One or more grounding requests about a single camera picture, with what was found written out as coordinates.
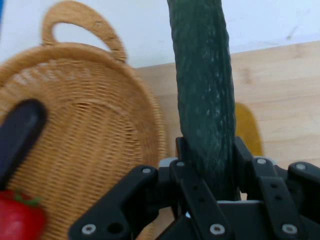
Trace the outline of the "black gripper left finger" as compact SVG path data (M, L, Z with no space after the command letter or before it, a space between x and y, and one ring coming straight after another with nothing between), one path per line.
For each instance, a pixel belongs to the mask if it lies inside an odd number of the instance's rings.
M231 240L233 229L207 184L186 157L184 138L176 139L177 158L167 167L140 165L76 220L70 240L134 240L163 208L173 223L161 240Z

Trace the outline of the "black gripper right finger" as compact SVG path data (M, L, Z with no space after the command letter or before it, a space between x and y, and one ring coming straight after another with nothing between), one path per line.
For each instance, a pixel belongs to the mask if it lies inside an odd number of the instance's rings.
M320 238L320 169L306 162L283 169L266 157L254 157L240 137L234 142L236 182L247 199L263 210L272 240Z

